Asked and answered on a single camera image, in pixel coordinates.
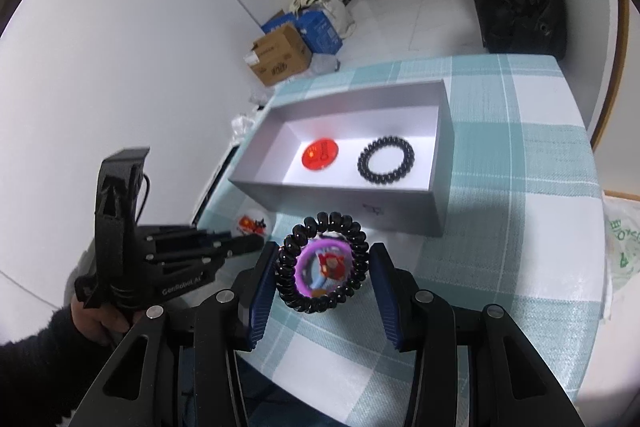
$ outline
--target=silver screw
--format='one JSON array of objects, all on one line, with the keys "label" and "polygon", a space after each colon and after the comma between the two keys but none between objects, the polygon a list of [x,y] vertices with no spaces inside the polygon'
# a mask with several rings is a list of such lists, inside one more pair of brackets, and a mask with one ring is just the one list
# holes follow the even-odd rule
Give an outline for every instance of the silver screw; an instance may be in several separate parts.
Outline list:
[{"label": "silver screw", "polygon": [[420,290],[415,293],[415,300],[425,304],[429,304],[433,301],[433,293],[427,290]]},{"label": "silver screw", "polygon": [[492,304],[486,309],[486,314],[494,319],[501,319],[504,316],[504,310],[498,304]]},{"label": "silver screw", "polygon": [[216,294],[216,301],[220,303],[229,302],[232,301],[235,296],[235,293],[233,293],[231,290],[220,290]]},{"label": "silver screw", "polygon": [[150,319],[156,319],[158,317],[161,317],[163,313],[164,313],[164,308],[156,304],[154,306],[151,306],[151,308],[147,309],[146,316],[149,317]]}]

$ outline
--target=blue box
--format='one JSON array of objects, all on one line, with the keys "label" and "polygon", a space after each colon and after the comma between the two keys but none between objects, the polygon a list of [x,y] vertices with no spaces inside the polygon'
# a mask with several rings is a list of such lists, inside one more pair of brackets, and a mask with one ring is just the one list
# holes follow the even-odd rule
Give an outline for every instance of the blue box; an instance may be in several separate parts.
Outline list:
[{"label": "blue box", "polygon": [[293,13],[285,13],[263,24],[261,28],[267,34],[287,22],[293,22],[302,40],[314,53],[335,55],[342,47],[342,39],[336,33],[331,21],[321,11],[307,10],[299,17]]}]

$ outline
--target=person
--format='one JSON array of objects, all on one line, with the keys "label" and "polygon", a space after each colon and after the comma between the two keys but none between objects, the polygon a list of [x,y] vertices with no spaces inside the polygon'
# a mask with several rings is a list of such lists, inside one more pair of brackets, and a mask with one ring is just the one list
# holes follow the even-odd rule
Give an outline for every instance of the person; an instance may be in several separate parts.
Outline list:
[{"label": "person", "polygon": [[113,352],[110,331],[129,327],[114,306],[85,309],[73,296],[47,328],[0,346],[0,425],[49,427],[70,416]]}]

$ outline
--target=hand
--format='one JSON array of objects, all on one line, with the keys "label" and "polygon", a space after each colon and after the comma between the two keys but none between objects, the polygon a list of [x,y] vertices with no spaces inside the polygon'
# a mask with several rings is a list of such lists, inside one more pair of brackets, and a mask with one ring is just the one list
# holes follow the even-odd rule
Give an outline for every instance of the hand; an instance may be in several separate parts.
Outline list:
[{"label": "hand", "polygon": [[[142,316],[142,312],[136,312],[134,323]],[[127,319],[113,305],[103,304],[99,308],[84,308],[74,295],[71,299],[71,319],[76,330],[90,341],[108,346],[111,338],[108,331],[127,333],[129,323]]]}]

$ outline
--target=teal and white tablecloth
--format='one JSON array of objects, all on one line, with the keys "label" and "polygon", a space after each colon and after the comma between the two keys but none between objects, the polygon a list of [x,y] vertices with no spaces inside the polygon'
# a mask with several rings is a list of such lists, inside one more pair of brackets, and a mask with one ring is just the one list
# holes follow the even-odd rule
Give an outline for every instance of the teal and white tablecloth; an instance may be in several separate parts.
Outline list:
[{"label": "teal and white tablecloth", "polygon": [[[575,397],[601,316],[605,230],[589,140],[554,58],[478,55],[377,64],[282,84],[270,106],[440,78],[455,133],[446,233],[436,239],[366,230],[368,241],[383,241],[396,266],[452,305],[504,306]],[[246,206],[257,205],[225,179],[199,225],[228,230]],[[274,216],[273,239],[281,242],[302,217]],[[254,261],[230,260],[216,285],[229,284]],[[460,355],[463,419],[462,348]],[[396,353],[386,340],[369,279],[346,305],[324,314],[293,312],[276,297],[265,336],[246,359],[347,425],[402,425],[414,354]]]}]

